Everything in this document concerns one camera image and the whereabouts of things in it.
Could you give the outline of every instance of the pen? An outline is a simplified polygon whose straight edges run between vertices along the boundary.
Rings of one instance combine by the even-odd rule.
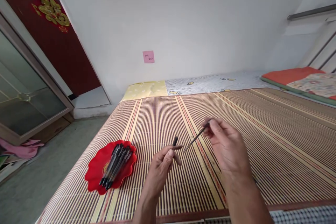
[[[109,178],[108,178],[108,180],[106,181],[106,184],[105,184],[105,189],[106,190],[109,188],[108,185],[111,182],[111,177],[116,172],[116,170],[119,168],[121,162],[123,161],[124,156],[126,155],[126,153],[129,152],[129,149],[130,149],[129,146],[127,146],[126,148],[123,149],[123,152],[122,152],[120,158],[118,159],[118,163],[115,165],[115,167],[112,169],[111,173],[108,176]]]
[[[194,138],[193,141],[191,141],[191,143],[187,146],[187,148],[184,149],[183,153],[193,144],[193,142],[196,141],[196,139],[202,134],[202,132],[209,127],[209,122],[206,123],[206,125],[204,126],[204,128],[197,134],[197,136]]]
[[[106,175],[107,175],[107,171],[108,171],[109,167],[112,165],[113,155],[115,154],[115,152],[116,152],[116,150],[117,150],[118,148],[119,148],[119,144],[117,144],[117,145],[114,147],[113,151],[112,151],[110,162],[109,162],[109,164],[108,164],[108,166],[107,166],[107,168],[106,168],[106,170],[105,170],[105,172],[104,172],[103,177],[101,178],[101,181],[99,182],[99,185],[101,185],[101,184],[103,183],[104,178],[105,178]]]
[[[120,157],[121,153],[123,152],[124,150],[124,145],[123,144],[120,144],[119,145],[119,148],[118,150],[115,151],[115,155],[112,159],[112,164],[110,166],[110,168],[108,169],[107,173],[106,173],[106,177],[104,178],[103,182],[102,182],[102,185],[105,186],[106,185],[106,182],[108,181],[109,179],[109,175],[111,173],[111,171],[114,169],[115,167],[115,164],[117,163],[117,160],[118,158]]]
[[[112,176],[111,181],[108,183],[107,185],[107,189],[110,189],[110,187],[112,186],[115,178],[117,177],[117,175],[119,174],[120,170],[122,169],[122,167],[128,162],[129,158],[132,156],[133,152],[131,152],[130,150],[127,153],[128,155],[125,155],[124,160],[122,161],[122,163],[120,164],[120,166],[118,167],[117,171],[114,173],[114,175]]]
[[[175,139],[174,139],[174,142],[173,142],[173,146],[176,146],[176,143],[177,143],[177,140],[178,140],[179,138],[176,136],[175,137]]]

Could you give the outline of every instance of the concrete floor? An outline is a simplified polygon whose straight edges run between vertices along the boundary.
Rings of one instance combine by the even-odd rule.
[[[33,163],[1,185],[1,223],[34,224],[107,118],[75,120],[42,147]]]

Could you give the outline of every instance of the red door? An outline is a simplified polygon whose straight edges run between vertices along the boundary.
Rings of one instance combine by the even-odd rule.
[[[47,0],[46,4],[42,0],[7,0],[65,83],[78,96],[99,87],[100,83],[72,25],[66,26],[67,17],[60,1],[54,1]],[[47,13],[49,19],[44,13],[48,8],[52,12]]]

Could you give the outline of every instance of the red plate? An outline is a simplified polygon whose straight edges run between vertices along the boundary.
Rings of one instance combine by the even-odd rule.
[[[116,142],[111,142],[104,148],[97,151],[94,158],[89,162],[89,169],[84,177],[84,179],[89,183],[87,186],[88,191],[97,190],[100,195],[104,195],[106,193],[105,188],[100,186],[99,182],[102,179],[102,176],[104,175],[107,166],[109,165],[114,147],[117,144],[121,143],[124,145],[124,147],[129,146],[130,150],[133,151],[133,155],[129,158],[124,169],[120,171],[120,173],[115,178],[115,181],[112,184],[112,188],[120,187],[124,178],[132,174],[133,164],[137,160],[137,157],[135,155],[136,148],[131,145],[131,142],[129,141],[125,142],[124,140],[118,140]]]

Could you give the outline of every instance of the door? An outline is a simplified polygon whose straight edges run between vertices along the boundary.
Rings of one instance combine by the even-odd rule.
[[[0,14],[0,138],[19,145],[72,109]]]
[[[59,0],[7,2],[76,96],[100,86]]]

